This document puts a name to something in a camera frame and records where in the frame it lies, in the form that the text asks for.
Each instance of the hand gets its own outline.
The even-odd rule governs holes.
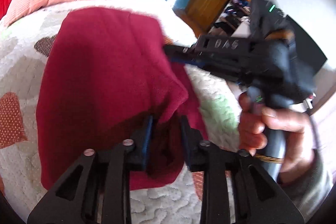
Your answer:
[[[240,149],[245,149],[255,155],[257,149],[267,144],[263,134],[265,125],[270,129],[289,131],[286,140],[286,154],[280,170],[283,183],[288,183],[301,177],[309,170],[314,161],[313,134],[307,114],[293,112],[288,109],[274,110],[262,108],[261,115],[251,114],[251,100],[246,93],[239,97],[242,108],[238,125]]]

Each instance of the red blanket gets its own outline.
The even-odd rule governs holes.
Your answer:
[[[109,149],[153,113],[148,174],[132,190],[172,183],[183,166],[178,116],[206,138],[199,103],[181,64],[163,50],[159,23],[106,8],[71,12],[44,71],[36,119],[42,184],[49,189],[87,148]]]

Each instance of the screw head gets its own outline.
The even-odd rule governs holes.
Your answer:
[[[84,155],[85,155],[85,156],[88,156],[88,157],[93,156],[94,154],[95,154],[95,151],[94,151],[93,149],[91,149],[91,148],[86,149],[86,150],[84,151]]]
[[[250,155],[250,153],[247,152],[245,149],[238,150],[238,154],[241,155],[242,157],[247,157]]]
[[[206,140],[201,140],[201,141],[199,142],[199,144],[200,144],[201,146],[210,146],[210,142],[209,142],[209,141],[206,141]]]
[[[123,140],[123,145],[125,146],[131,146],[133,144],[134,144],[134,141],[132,139]]]

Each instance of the rope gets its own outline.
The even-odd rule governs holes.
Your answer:
[[[273,164],[282,164],[284,161],[283,159],[268,157],[268,156],[259,155],[259,154],[256,154],[255,157],[264,162],[271,162]]]
[[[294,33],[290,30],[278,30],[271,32],[266,39],[286,39],[291,40],[294,39]]]

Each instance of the bed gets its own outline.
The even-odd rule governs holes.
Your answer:
[[[36,122],[44,68],[64,19],[70,12],[87,7],[147,15],[159,22],[166,43],[190,47],[196,42],[193,31],[165,0],[61,1],[12,19],[9,26],[7,13],[0,21],[0,176],[2,192],[24,221],[46,193],[41,184]],[[185,70],[198,97],[209,138],[235,151],[240,108],[226,82],[191,65],[186,65]],[[184,166],[172,184],[132,191],[133,223],[198,223],[201,184],[199,177],[192,176]]]

